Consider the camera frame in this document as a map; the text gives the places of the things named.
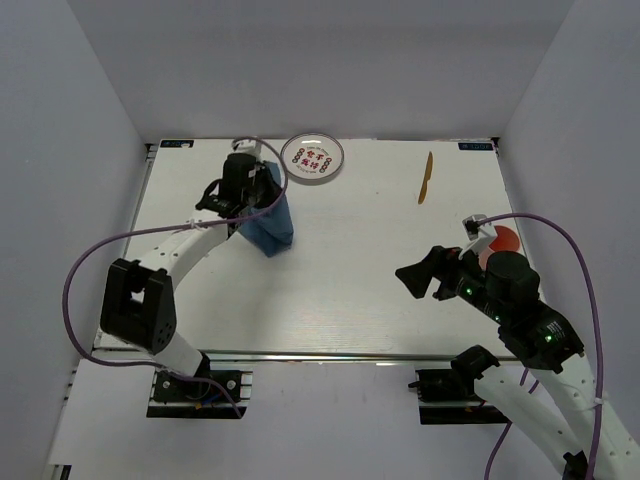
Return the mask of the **blue cloth napkin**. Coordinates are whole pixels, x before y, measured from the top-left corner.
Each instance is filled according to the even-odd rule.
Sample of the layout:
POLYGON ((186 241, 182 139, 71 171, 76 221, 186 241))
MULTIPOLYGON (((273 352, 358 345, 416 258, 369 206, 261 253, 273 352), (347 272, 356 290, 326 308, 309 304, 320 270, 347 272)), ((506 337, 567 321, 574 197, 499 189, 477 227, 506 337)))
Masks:
POLYGON ((274 162, 266 162, 265 165, 270 172, 274 190, 267 195, 265 208, 251 210, 252 215, 260 213, 260 216, 243 223, 238 233, 266 257, 271 258, 292 246, 294 227, 286 195, 282 193, 279 167, 274 162))

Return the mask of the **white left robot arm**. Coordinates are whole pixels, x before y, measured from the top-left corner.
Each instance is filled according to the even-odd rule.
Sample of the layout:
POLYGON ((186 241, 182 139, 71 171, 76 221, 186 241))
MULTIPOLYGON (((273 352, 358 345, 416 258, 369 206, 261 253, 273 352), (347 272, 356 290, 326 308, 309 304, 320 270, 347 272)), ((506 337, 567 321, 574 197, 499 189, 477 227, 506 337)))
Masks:
POLYGON ((281 194, 257 153, 231 153, 181 230, 134 260, 118 259, 108 271, 100 318, 103 332, 146 351, 178 374, 177 387, 199 399, 211 387, 204 354, 177 332, 174 293, 186 275, 226 242, 259 207, 281 194))

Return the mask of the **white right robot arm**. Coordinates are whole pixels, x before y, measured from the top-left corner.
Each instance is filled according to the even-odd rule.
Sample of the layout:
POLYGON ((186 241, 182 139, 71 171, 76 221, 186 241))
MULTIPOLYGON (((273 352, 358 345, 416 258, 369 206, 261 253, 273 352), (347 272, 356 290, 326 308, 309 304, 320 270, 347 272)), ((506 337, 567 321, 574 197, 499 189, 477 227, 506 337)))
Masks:
POLYGON ((459 396, 479 397, 496 407, 565 479, 638 478, 638 443, 610 403, 597 397, 583 342, 569 321, 540 299, 540 277, 523 255, 497 252, 481 267, 471 251, 435 246, 395 275, 416 299, 437 280, 435 299, 459 298, 495 321, 501 342, 557 409, 550 411, 511 382, 480 345, 451 362, 451 384, 459 396))

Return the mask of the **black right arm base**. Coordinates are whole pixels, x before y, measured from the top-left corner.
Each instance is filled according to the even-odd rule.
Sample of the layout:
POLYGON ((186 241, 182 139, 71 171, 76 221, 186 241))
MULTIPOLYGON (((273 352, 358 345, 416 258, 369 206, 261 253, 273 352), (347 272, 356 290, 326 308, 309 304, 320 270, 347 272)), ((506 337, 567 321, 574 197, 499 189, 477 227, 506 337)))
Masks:
POLYGON ((451 369, 416 370, 408 389, 417 395, 421 425, 500 425, 508 421, 493 405, 465 390, 451 369))

